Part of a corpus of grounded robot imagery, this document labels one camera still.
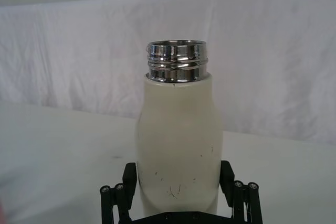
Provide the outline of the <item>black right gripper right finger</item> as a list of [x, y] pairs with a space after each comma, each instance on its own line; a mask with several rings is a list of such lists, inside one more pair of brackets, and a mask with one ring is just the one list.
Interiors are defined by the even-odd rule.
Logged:
[[235, 180], [230, 163], [221, 161], [219, 184], [232, 210], [231, 217], [224, 217], [223, 223], [262, 224], [259, 186], [256, 183], [245, 185]]

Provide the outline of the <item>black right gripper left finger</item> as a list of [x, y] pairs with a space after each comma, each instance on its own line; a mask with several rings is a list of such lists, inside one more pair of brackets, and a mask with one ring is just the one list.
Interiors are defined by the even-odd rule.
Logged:
[[105, 185], [100, 188], [101, 223], [114, 223], [114, 206], [118, 208], [118, 223], [133, 223], [129, 215], [129, 210], [131, 209], [137, 186], [136, 171], [135, 163], [127, 163], [124, 168], [121, 183], [116, 184], [114, 187]]

